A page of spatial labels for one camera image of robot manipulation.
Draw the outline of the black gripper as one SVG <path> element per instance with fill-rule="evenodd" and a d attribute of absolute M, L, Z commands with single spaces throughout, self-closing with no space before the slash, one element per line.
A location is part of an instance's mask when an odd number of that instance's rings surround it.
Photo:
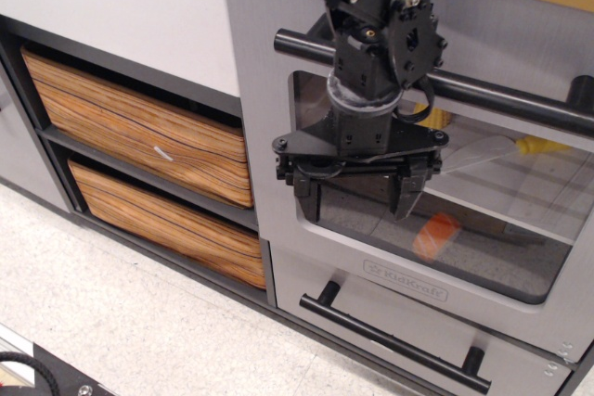
<path fill-rule="evenodd" d="M 317 223 L 321 182 L 338 176 L 394 175 L 392 214 L 406 219 L 423 192 L 426 177 L 441 169 L 449 136 L 390 114 L 355 118 L 330 111 L 322 120 L 277 137 L 278 180 L 293 182 L 304 218 Z"/>

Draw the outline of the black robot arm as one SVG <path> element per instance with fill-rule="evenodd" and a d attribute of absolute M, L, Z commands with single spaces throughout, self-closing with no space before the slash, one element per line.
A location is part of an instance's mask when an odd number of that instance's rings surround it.
<path fill-rule="evenodd" d="M 440 66 L 446 41 L 432 1 L 323 1 L 335 49 L 330 108 L 320 121 L 274 141 L 277 177 L 293 188 L 304 217 L 316 222 L 323 181 L 382 175 L 390 182 L 391 213 L 405 219 L 440 171 L 448 142 L 445 133 L 421 126 L 430 108 L 413 114 L 398 108 L 411 87 L 434 99 L 429 74 Z"/>

